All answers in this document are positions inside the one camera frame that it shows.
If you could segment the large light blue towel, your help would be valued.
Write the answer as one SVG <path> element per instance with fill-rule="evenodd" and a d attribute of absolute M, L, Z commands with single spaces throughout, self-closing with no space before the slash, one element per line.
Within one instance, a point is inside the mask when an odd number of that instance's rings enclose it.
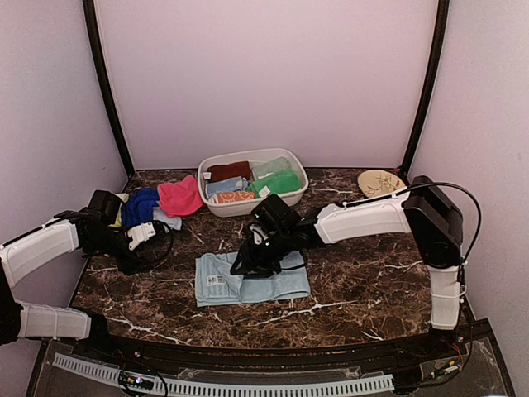
<path fill-rule="evenodd" d="M 195 298 L 198 307 L 257 304 L 274 300 L 304 298 L 311 294 L 307 270 L 300 252 L 281 261 L 282 272 L 264 279 L 231 275 L 236 253 L 207 253 L 195 261 Z"/>

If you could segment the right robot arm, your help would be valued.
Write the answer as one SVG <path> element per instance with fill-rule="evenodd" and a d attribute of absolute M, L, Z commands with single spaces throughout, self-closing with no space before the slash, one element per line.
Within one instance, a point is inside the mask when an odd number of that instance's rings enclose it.
<path fill-rule="evenodd" d="M 435 330 L 422 339 L 422 352 L 438 359 L 454 344 L 451 331 L 459 322 L 471 252 L 463 247 L 463 213 L 444 193 L 445 188 L 468 192 L 457 184 L 420 175 L 392 193 L 330 203 L 304 216 L 271 194 L 252 210 L 250 235 L 230 272 L 248 279 L 269 278 L 281 272 L 281 260 L 292 251 L 357 237 L 410 234 L 431 281 L 431 328 Z"/>

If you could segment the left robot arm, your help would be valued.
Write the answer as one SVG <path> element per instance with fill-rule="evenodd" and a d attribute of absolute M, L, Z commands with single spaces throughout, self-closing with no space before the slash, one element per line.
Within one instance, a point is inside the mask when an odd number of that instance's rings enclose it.
<path fill-rule="evenodd" d="M 100 361 L 116 355 L 106 319 L 79 309 L 29 304 L 14 298 L 13 288 L 26 276 L 52 260 L 77 249 L 94 256 L 107 254 L 121 261 L 130 274 L 140 260 L 136 248 L 155 235 L 152 223 L 126 232 L 114 227 L 124 204 L 117 195 L 96 190 L 87 207 L 63 211 L 40 227 L 1 245 L 1 344 L 23 338 L 83 340 Z"/>

